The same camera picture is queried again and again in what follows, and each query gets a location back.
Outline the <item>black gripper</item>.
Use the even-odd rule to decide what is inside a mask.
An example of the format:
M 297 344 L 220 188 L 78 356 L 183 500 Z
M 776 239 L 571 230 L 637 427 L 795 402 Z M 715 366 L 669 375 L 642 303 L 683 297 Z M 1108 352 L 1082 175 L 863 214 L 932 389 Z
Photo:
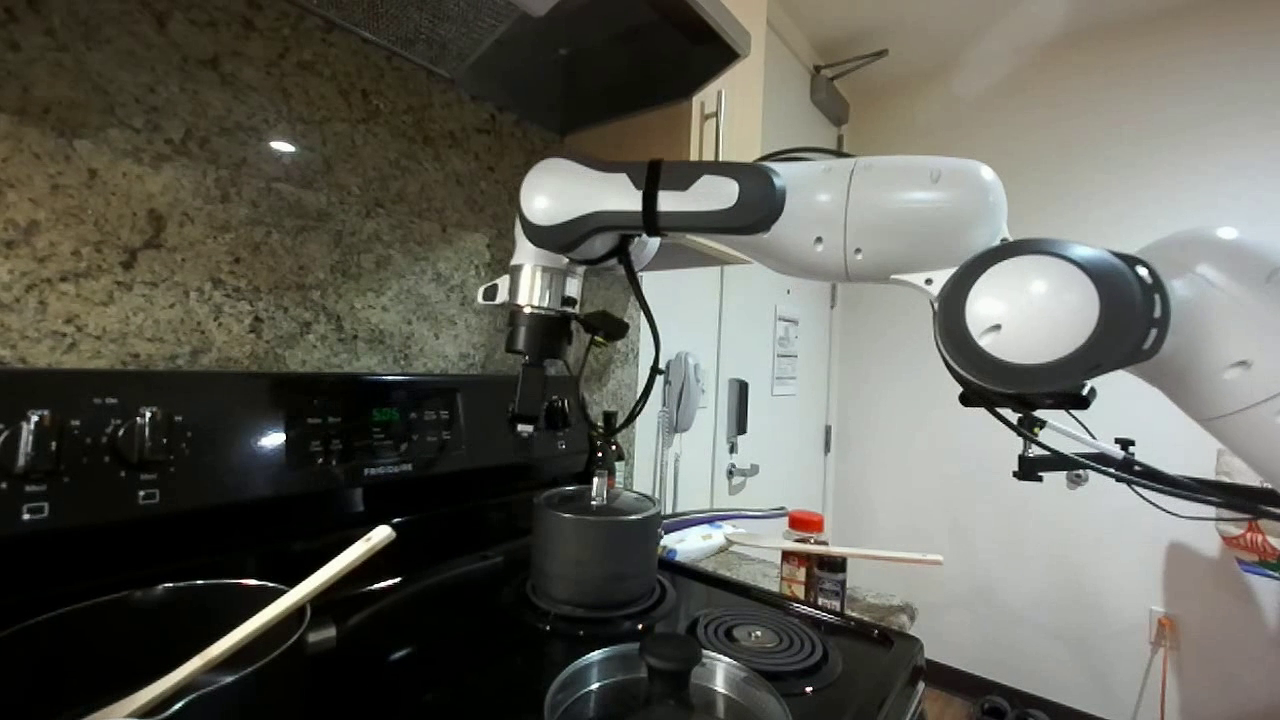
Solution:
M 539 394 L 548 391 L 551 366 L 570 360 L 571 316 L 512 313 L 506 349 L 519 360 L 512 433 L 533 437 L 539 433 L 539 421 L 545 421 L 545 433 L 570 433 L 571 402 L 564 394 L 548 394 L 539 407 Z

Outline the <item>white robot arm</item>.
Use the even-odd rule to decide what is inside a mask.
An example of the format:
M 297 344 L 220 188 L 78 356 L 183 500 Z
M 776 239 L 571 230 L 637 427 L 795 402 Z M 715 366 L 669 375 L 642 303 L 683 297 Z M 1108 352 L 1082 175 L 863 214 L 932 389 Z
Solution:
M 1258 477 L 1280 477 L 1280 280 L 1267 239 L 1171 230 L 1136 252 L 1007 230 L 999 175 L 963 155 L 570 161 L 519 178 L 510 349 L 570 344 L 586 273 L 702 237 L 800 280 L 912 285 L 944 366 L 980 402 L 1072 407 L 1134 370 Z

